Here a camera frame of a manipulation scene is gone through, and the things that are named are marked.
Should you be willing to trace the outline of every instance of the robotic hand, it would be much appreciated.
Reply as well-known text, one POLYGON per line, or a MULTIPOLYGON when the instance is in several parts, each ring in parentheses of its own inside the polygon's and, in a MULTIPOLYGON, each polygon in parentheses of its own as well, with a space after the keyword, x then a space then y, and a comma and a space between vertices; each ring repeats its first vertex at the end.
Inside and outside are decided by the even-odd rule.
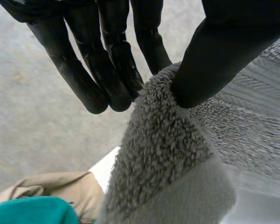
MULTIPOLYGON (((0 0, 0 4, 16 20, 28 23, 91 113, 103 112, 108 104, 124 111, 138 96, 143 81, 125 34, 129 0, 0 0), (64 19, 97 84, 78 61, 64 19), (107 51, 100 40, 100 24, 107 51)), ((156 74, 171 64, 158 33, 163 0, 131 0, 131 4, 137 42, 156 74)), ((177 103, 185 108, 214 96, 280 38, 280 0, 203 0, 203 7, 206 18, 172 83, 177 103)))
MULTIPOLYGON (((153 74, 171 64, 158 33, 163 0, 131 0, 137 41, 153 74)), ((0 0, 18 21, 26 22, 58 71, 88 111, 108 104, 121 112, 138 96, 143 81, 126 40, 129 0, 0 0), (86 65, 70 44, 68 23, 86 65), (101 42, 101 31, 106 49, 101 42)))

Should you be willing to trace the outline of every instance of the fluffy towel texture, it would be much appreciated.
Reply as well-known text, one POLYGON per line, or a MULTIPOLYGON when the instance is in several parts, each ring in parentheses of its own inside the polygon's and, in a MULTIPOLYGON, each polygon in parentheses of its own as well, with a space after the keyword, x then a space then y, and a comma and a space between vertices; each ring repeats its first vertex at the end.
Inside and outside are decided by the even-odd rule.
POLYGON ((189 111, 237 187, 280 197, 280 39, 189 111))
POLYGON ((28 197, 0 204, 0 224, 78 223, 70 204, 57 197, 28 197))
POLYGON ((235 192, 214 148, 170 90, 174 64, 136 100, 98 224, 218 223, 235 192))

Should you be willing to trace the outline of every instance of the white surface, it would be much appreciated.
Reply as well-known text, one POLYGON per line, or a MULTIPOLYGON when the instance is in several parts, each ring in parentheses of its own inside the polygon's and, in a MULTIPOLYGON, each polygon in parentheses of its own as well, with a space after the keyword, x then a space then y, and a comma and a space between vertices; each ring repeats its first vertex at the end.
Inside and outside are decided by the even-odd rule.
POLYGON ((94 174, 99 185, 105 193, 108 188, 111 170, 113 168, 113 164, 115 163, 115 157, 119 149, 120 147, 116 146, 109 154, 107 154, 103 159, 101 159, 97 164, 89 169, 89 171, 94 174))
MULTIPOLYGON (((89 169, 106 192, 120 146, 89 169)), ((280 198, 238 190, 237 204, 221 224, 280 224, 280 198)))

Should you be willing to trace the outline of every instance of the black finger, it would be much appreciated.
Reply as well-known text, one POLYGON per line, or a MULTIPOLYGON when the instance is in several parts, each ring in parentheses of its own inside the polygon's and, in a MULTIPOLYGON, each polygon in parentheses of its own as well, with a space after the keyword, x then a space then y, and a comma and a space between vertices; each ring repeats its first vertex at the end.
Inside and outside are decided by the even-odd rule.
POLYGON ((126 41, 129 0, 99 0, 98 8, 103 38, 109 56, 121 80, 135 99, 138 91, 142 89, 143 80, 137 70, 131 46, 126 41))
POLYGON ((152 74, 169 66, 171 61, 158 32, 163 0, 131 0, 137 42, 152 74))
POLYGON ((87 110, 94 114, 103 112, 108 107, 107 98, 78 61, 63 16, 44 18, 28 26, 87 110))
POLYGON ((131 96, 120 80, 100 39, 98 7, 87 1, 79 7, 67 6, 64 17, 72 30, 81 54, 98 85, 105 91, 110 107, 121 112, 129 108, 131 96))
POLYGON ((217 5, 214 1, 203 2, 207 17, 196 29, 172 82, 176 101, 184 108, 213 97, 280 38, 280 5, 275 2, 272 1, 271 9, 266 3, 262 5, 270 15, 276 13, 270 20, 266 19, 268 13, 260 10, 259 3, 238 1, 238 7, 231 7, 233 4, 227 1, 216 2, 217 5), (253 13, 242 14, 248 10, 253 13))

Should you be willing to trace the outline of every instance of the towel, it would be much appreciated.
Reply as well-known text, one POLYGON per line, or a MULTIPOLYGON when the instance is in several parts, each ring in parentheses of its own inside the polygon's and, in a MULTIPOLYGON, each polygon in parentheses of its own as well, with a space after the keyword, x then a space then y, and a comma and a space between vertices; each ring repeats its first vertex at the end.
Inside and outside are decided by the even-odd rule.
POLYGON ((170 90, 179 65, 140 92, 97 224, 219 223, 235 203, 217 149, 170 90))

